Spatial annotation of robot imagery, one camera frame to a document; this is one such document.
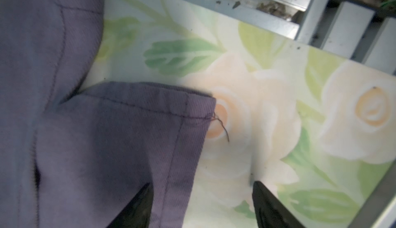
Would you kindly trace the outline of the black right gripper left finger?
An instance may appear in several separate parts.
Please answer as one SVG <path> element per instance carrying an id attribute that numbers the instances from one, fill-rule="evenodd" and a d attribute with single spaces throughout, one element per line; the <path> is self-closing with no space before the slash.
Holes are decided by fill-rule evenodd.
<path id="1" fill-rule="evenodd" d="M 147 183 L 107 228 L 148 228 L 153 199 L 153 185 L 152 183 Z"/>

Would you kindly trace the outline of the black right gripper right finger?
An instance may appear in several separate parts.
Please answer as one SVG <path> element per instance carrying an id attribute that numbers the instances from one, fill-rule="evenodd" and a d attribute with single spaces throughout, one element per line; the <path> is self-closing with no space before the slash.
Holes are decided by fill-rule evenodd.
<path id="1" fill-rule="evenodd" d="M 305 228 L 262 182 L 253 183 L 252 199 L 259 228 Z"/>

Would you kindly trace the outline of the purple trousers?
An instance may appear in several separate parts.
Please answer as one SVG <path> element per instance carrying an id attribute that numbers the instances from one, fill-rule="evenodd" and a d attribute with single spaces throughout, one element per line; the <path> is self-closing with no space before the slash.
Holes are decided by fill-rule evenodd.
<path id="1" fill-rule="evenodd" d="M 216 100 L 157 83 L 79 91 L 104 0 L 1 0 L 1 227 L 107 228 L 152 183 L 180 228 Z"/>

